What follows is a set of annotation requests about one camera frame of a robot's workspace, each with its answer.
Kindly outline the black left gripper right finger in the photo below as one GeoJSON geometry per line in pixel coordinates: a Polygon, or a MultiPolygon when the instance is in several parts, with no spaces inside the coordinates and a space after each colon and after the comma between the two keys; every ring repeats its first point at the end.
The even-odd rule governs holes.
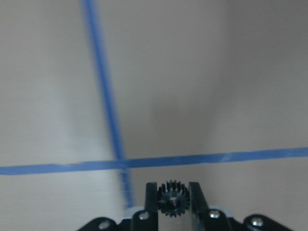
{"type": "Polygon", "coordinates": [[[204,217],[209,210],[209,206],[201,186],[198,182],[189,182],[188,189],[190,195],[189,212],[192,224],[204,224],[204,217]]]}

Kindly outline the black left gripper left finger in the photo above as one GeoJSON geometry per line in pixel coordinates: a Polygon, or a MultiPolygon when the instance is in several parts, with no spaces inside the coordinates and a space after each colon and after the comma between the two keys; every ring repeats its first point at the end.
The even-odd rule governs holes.
{"type": "Polygon", "coordinates": [[[145,211],[158,216],[158,196],[156,182],[146,183],[145,211]]]}

